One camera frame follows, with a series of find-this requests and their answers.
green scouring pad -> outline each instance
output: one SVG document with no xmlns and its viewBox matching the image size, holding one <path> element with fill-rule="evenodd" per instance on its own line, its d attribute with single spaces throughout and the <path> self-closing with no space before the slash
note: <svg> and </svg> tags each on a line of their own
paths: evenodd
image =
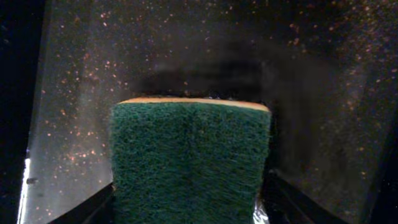
<svg viewBox="0 0 398 224">
<path fill-rule="evenodd" d="M 111 119 L 116 223 L 251 223 L 270 120 L 264 105 L 228 100 L 117 104 Z"/>
</svg>

sponge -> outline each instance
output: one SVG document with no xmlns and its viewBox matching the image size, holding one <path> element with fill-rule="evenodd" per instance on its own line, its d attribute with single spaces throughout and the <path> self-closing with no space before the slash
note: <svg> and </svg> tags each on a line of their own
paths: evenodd
<svg viewBox="0 0 398 224">
<path fill-rule="evenodd" d="M 115 221 L 251 223 L 268 155 L 260 104 L 135 98 L 111 117 Z"/>
</svg>

green sponge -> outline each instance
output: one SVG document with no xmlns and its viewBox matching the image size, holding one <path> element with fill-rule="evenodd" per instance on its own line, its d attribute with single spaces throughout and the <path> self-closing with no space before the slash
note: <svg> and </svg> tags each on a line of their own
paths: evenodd
<svg viewBox="0 0 398 224">
<path fill-rule="evenodd" d="M 259 104 L 136 98 L 113 108 L 116 223 L 251 223 L 271 114 Z"/>
</svg>

dirty glass surface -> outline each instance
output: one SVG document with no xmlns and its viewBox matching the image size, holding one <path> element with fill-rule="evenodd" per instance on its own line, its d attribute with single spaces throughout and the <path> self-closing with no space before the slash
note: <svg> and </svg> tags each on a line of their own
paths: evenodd
<svg viewBox="0 0 398 224">
<path fill-rule="evenodd" d="M 361 222 L 397 104 L 396 13 L 392 1 L 49 1 L 21 223 L 50 222 L 112 181 L 108 116 L 134 96 L 135 80 L 169 60 L 215 57 L 213 39 L 237 35 L 337 71 L 317 150 L 284 179 Z"/>
</svg>

sponge top edge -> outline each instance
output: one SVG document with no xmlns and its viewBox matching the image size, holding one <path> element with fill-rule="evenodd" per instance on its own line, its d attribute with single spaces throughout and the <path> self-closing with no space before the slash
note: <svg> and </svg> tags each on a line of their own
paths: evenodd
<svg viewBox="0 0 398 224">
<path fill-rule="evenodd" d="M 122 101 L 119 104 L 125 103 L 208 103 L 215 105 L 225 106 L 237 106 L 241 108 L 249 108 L 252 110 L 260 110 L 269 112 L 268 107 L 259 103 L 250 103 L 244 101 L 232 101 L 232 100 L 213 100 L 213 99 L 202 99 L 202 98 L 133 98 L 130 100 Z"/>
</svg>

